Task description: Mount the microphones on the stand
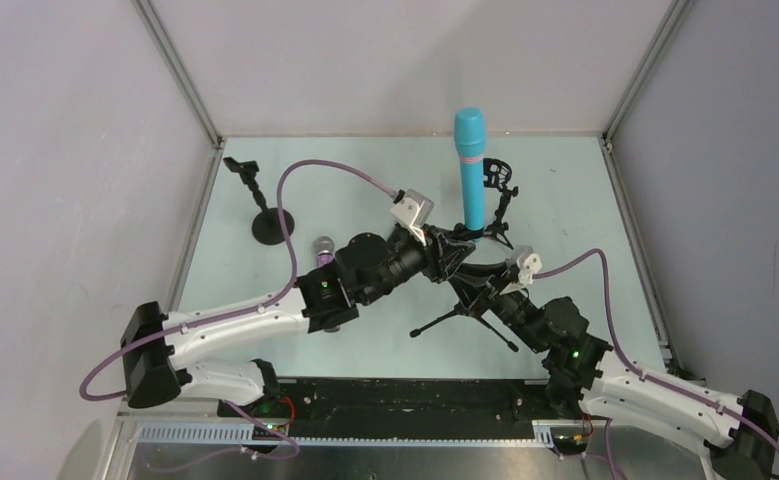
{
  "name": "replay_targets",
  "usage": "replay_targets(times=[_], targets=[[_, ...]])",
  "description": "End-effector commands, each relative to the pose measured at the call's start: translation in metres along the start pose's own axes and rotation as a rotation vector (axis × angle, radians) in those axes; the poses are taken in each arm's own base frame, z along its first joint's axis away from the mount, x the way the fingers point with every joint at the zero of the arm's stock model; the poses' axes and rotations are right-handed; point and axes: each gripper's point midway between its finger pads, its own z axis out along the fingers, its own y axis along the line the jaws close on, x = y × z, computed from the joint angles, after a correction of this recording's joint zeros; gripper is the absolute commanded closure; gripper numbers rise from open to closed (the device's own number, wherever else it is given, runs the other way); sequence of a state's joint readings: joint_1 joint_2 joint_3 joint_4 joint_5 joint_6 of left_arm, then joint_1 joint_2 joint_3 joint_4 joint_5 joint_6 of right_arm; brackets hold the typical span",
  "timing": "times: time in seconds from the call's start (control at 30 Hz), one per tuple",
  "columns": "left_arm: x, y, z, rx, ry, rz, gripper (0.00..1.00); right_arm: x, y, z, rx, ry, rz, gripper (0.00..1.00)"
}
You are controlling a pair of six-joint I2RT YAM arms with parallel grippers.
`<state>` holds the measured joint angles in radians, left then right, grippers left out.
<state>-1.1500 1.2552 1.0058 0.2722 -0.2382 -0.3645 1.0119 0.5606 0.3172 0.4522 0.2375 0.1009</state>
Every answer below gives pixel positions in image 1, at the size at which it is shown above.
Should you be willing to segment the black small tripod stand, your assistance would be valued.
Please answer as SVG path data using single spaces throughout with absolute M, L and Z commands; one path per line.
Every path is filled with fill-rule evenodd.
M 510 259 L 489 264 L 469 263 L 467 259 L 476 246 L 471 234 L 462 227 L 446 230 L 425 225 L 423 238 L 427 260 L 424 275 L 434 283 L 448 283 L 457 296 L 457 303 L 448 312 L 411 330 L 409 336 L 416 338 L 452 317 L 467 317 L 517 352 L 519 347 L 486 321 L 484 315 L 498 309 L 499 302 L 509 298 L 509 288 L 518 280 L 521 268 Z

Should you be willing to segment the black shock-mount tripod stand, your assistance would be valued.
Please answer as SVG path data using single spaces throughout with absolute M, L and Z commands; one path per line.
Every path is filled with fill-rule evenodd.
M 519 187 L 510 186 L 512 179 L 511 166 L 497 158 L 484 158 L 484 187 L 494 189 L 499 193 L 498 206 L 494 212 L 494 219 L 485 227 L 483 236 L 509 249 L 513 244 L 507 237 L 509 224 L 504 220 L 509 205 L 513 198 L 519 194 Z

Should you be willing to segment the purple glitter microphone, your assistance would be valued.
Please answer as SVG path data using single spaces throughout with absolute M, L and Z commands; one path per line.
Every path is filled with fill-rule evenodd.
M 314 240 L 312 247 L 317 267 L 323 267 L 334 260 L 335 244 L 330 237 L 318 237 Z

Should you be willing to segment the teal blue microphone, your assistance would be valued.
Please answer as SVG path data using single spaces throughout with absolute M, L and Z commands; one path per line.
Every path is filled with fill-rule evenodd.
M 453 140 L 459 159 L 464 226 L 481 232 L 485 227 L 483 155 L 487 129 L 479 108 L 464 107 L 455 113 Z

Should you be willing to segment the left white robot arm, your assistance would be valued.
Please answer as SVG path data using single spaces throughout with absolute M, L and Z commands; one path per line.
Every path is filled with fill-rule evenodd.
M 361 233 L 329 263 L 299 276 L 291 289 L 207 311 L 170 312 L 158 302 L 136 308 L 121 339 L 126 400 L 134 409 L 178 397 L 247 406 L 279 389 L 270 362 L 215 359 L 243 343 L 320 332 L 358 317 L 358 309 L 422 274 L 448 280 L 473 243 L 428 226 L 422 240 L 404 227 L 388 238 Z

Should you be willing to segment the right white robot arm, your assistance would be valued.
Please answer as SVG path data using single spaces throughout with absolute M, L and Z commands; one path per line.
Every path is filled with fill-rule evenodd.
M 589 333 L 569 297 L 534 305 L 505 266 L 474 266 L 451 281 L 465 315 L 493 313 L 544 354 L 545 395 L 561 416 L 587 415 L 664 437 L 705 460 L 722 479 L 769 479 L 779 423 L 771 400 L 711 390 L 627 358 Z

